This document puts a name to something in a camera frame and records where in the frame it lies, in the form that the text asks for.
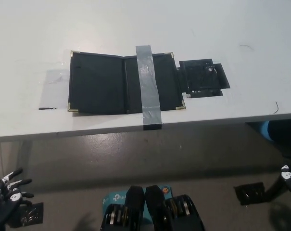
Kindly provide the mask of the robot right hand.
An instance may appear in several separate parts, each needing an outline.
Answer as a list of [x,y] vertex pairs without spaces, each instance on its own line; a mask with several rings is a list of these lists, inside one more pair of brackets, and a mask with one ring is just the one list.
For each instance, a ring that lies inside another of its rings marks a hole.
[[287,161],[280,169],[277,180],[265,192],[265,200],[267,202],[274,200],[284,189],[291,192],[291,157],[287,158]]

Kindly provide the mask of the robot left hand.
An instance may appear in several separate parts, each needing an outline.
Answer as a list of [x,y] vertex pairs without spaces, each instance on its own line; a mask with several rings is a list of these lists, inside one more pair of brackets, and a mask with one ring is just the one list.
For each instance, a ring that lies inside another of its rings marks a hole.
[[30,184],[32,179],[12,182],[12,179],[22,172],[23,169],[19,168],[0,179],[0,231],[5,230],[6,223],[21,205],[32,205],[28,199],[33,198],[34,195],[20,189],[22,185]]

